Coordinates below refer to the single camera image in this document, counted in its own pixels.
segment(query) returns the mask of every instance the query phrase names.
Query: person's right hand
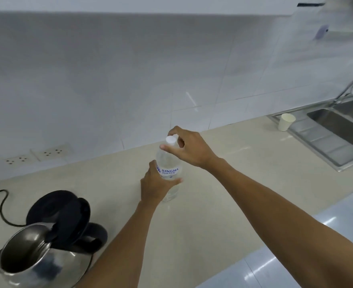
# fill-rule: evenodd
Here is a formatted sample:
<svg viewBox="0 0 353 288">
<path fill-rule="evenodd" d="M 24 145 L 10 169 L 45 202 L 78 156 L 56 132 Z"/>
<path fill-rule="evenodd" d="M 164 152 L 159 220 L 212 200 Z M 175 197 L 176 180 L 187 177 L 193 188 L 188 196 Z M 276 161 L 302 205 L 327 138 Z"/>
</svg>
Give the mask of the person's right hand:
<svg viewBox="0 0 353 288">
<path fill-rule="evenodd" d="M 169 131 L 168 135 L 177 134 L 179 147 L 172 147 L 170 145 L 162 144 L 160 149 L 165 150 L 179 159 L 192 164 L 194 166 L 206 169 L 209 164 L 217 158 L 208 144 L 203 140 L 198 132 L 182 129 L 175 126 Z"/>
</svg>

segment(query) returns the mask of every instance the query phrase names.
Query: person's right arm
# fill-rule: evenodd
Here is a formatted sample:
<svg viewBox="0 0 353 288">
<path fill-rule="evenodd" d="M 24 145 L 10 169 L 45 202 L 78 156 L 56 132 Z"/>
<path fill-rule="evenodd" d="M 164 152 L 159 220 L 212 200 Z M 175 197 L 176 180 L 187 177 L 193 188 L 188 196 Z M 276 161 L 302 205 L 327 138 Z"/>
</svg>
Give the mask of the person's right arm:
<svg viewBox="0 0 353 288">
<path fill-rule="evenodd" d="M 181 148 L 160 147 L 215 176 L 300 286 L 353 287 L 352 242 L 218 158 L 199 133 L 176 126 L 174 134 Z"/>
</svg>

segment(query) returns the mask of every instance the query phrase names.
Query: cup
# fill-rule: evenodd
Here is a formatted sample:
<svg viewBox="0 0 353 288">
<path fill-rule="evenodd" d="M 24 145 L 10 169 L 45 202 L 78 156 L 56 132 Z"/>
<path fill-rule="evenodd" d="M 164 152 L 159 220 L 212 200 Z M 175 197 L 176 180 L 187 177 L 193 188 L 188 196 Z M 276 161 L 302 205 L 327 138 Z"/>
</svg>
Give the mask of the cup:
<svg viewBox="0 0 353 288">
<path fill-rule="evenodd" d="M 283 113 L 280 116 L 278 129 L 280 131 L 286 131 L 289 129 L 290 125 L 296 120 L 295 116 L 289 113 Z"/>
</svg>

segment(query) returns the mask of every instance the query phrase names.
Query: power cord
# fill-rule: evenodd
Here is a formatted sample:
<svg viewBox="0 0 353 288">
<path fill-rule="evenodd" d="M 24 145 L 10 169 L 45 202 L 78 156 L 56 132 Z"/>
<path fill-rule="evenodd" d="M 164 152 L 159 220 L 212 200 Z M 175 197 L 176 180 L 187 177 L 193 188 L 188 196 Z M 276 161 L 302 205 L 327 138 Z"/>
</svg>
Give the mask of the power cord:
<svg viewBox="0 0 353 288">
<path fill-rule="evenodd" d="M 11 223 L 10 221 L 8 221 L 8 220 L 5 218 L 5 216 L 3 215 L 3 212 L 2 212 L 2 208 L 3 208 L 3 204 L 5 203 L 7 197 L 9 196 L 9 192 L 8 192 L 6 189 L 2 189 L 2 190 L 0 190 L 0 192 L 5 192 L 5 193 L 6 193 L 6 196 L 5 196 L 5 198 L 2 200 L 1 205 L 0 205 L 0 215 L 1 215 L 2 220 L 3 220 L 5 223 L 7 223 L 8 225 L 11 225 L 11 226 L 14 226 L 14 227 L 25 227 L 25 226 L 27 226 L 26 224 L 19 225 L 19 224 Z"/>
</svg>

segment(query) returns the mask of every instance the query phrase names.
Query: plastic bottle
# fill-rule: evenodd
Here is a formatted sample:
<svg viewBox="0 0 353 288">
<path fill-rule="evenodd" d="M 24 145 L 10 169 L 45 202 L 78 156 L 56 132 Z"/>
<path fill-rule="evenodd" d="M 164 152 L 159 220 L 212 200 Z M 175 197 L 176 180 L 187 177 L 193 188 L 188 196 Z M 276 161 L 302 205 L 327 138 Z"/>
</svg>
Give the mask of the plastic bottle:
<svg viewBox="0 0 353 288">
<path fill-rule="evenodd" d="M 174 136 L 166 137 L 166 143 L 171 146 L 175 146 L 177 139 Z M 159 149 L 156 156 L 157 170 L 159 174 L 165 180 L 174 180 L 181 177 L 182 165 L 180 159 L 173 154 L 170 154 L 164 150 Z M 179 190 L 179 185 L 172 187 L 163 199 L 163 202 L 174 199 Z"/>
</svg>

